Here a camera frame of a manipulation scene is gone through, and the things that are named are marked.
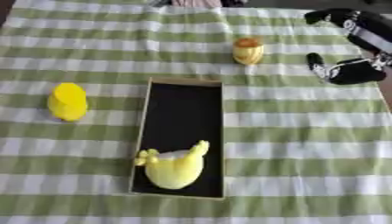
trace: yellow plush toy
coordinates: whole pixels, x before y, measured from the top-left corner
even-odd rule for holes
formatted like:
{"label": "yellow plush toy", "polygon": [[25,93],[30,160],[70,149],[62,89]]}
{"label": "yellow plush toy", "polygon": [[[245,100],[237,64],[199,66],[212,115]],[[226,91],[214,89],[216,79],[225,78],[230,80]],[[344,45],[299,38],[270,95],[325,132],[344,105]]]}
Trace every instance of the yellow plush toy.
{"label": "yellow plush toy", "polygon": [[200,141],[190,150],[161,153],[154,149],[141,150],[135,165],[145,166],[149,180],[165,189],[181,189],[193,183],[203,170],[203,156],[209,142]]}
{"label": "yellow plush toy", "polygon": [[234,43],[233,57],[243,65],[253,65],[262,59],[263,52],[260,39],[239,38]]}

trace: plush toy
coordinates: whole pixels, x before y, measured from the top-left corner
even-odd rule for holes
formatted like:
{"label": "plush toy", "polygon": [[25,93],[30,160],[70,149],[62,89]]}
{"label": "plush toy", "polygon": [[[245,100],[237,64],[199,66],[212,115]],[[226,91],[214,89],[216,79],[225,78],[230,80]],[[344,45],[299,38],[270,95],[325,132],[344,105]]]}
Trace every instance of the plush toy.
{"label": "plush toy", "polygon": [[147,178],[165,189],[181,189],[193,183],[203,170],[203,156],[209,142],[200,141],[190,150],[159,153],[157,150],[141,150],[135,165],[145,166]]}
{"label": "plush toy", "polygon": [[309,53],[306,57],[308,66],[317,76],[339,85],[386,78],[384,67],[392,67],[392,21],[373,12],[351,9],[316,10],[304,17],[309,25],[325,20],[344,28],[351,43],[374,56],[371,59],[342,60],[327,68],[318,53]]}
{"label": "plush toy", "polygon": [[257,38],[239,38],[234,43],[233,57],[243,65],[258,63],[263,56],[263,46]]}
{"label": "plush toy", "polygon": [[78,120],[88,109],[86,92],[74,83],[61,83],[52,91],[47,106],[59,119],[68,122]]}

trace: tablecloth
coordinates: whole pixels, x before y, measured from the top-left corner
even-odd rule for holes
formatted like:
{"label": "tablecloth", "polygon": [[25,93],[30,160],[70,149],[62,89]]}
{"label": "tablecloth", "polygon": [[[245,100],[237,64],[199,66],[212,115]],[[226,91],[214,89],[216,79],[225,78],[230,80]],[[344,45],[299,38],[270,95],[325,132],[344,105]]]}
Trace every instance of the tablecloth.
{"label": "tablecloth", "polygon": [[[391,223],[387,106],[374,83],[308,71],[306,53],[360,52],[304,13],[17,0],[0,35],[0,223]],[[249,35],[265,54],[239,65],[232,43]],[[223,81],[223,201],[128,193],[149,77]],[[65,81],[87,92],[78,122],[46,109]]]}

